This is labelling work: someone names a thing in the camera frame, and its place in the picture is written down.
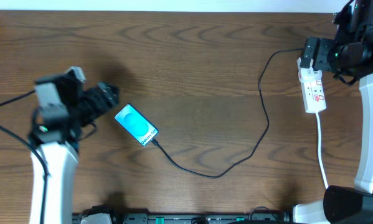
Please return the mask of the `Galaxy S25 smartphone cyan screen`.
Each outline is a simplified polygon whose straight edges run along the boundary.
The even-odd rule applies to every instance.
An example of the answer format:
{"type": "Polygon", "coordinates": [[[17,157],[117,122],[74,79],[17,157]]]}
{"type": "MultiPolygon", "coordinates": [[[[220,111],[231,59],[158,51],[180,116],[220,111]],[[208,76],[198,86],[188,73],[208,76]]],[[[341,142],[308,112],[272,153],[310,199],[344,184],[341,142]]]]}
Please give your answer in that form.
{"type": "Polygon", "coordinates": [[[133,105],[127,104],[114,117],[142,146],[146,146],[159,133],[133,105]]]}

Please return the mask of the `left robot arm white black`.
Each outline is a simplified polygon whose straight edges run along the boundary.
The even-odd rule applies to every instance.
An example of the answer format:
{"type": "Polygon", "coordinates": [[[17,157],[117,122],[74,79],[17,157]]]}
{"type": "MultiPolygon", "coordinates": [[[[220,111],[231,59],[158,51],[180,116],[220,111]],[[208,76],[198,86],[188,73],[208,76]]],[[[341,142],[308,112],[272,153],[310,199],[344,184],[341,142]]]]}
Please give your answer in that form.
{"type": "Polygon", "coordinates": [[[75,71],[35,81],[39,107],[28,136],[34,175],[30,223],[72,222],[82,129],[119,103],[117,86],[99,82],[84,90],[84,81],[75,71]]]}

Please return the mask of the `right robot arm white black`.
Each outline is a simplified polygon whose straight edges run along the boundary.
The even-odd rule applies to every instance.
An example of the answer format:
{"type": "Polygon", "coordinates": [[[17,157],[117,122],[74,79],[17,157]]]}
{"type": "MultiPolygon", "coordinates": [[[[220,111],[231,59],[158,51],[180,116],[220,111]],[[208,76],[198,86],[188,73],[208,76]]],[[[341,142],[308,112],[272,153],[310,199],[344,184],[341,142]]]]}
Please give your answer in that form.
{"type": "Polygon", "coordinates": [[[334,14],[333,39],[310,37],[297,60],[307,113],[318,115],[326,103],[321,77],[359,84],[362,98],[362,146],[353,187],[325,185],[323,199],[293,207],[293,223],[373,223],[373,0],[349,1],[334,14]]]}

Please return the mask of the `white USB charger adapter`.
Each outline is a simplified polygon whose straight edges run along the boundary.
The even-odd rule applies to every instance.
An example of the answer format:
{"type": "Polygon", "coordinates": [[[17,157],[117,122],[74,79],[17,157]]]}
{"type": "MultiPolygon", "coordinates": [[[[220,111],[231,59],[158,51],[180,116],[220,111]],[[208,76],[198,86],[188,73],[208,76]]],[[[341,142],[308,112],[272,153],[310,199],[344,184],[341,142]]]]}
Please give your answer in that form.
{"type": "Polygon", "coordinates": [[[310,60],[309,67],[303,68],[301,66],[302,59],[301,57],[297,60],[298,65],[298,78],[301,83],[310,83],[322,78],[322,71],[315,70],[313,68],[313,59],[310,60]]]}

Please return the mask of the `white power strip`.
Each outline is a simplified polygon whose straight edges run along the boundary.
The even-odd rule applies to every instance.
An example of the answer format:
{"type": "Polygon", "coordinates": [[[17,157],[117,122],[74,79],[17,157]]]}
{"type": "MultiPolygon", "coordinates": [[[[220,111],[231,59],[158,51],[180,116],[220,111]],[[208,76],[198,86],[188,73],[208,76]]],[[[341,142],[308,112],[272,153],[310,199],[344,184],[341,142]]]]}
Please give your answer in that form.
{"type": "Polygon", "coordinates": [[[315,114],[326,109],[322,80],[301,83],[303,102],[307,113],[315,114]]]}

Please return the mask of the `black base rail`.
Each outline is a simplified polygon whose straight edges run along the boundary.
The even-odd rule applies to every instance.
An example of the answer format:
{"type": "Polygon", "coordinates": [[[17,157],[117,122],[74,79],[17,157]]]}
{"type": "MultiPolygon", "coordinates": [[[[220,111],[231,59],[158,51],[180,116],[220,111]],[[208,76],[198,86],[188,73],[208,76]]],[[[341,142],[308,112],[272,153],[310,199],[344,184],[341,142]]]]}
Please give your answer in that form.
{"type": "Polygon", "coordinates": [[[100,213],[93,215],[73,215],[72,223],[119,223],[119,224],[191,224],[191,223],[291,223],[277,214],[255,212],[247,214],[147,214],[124,213],[110,215],[100,213]]]}

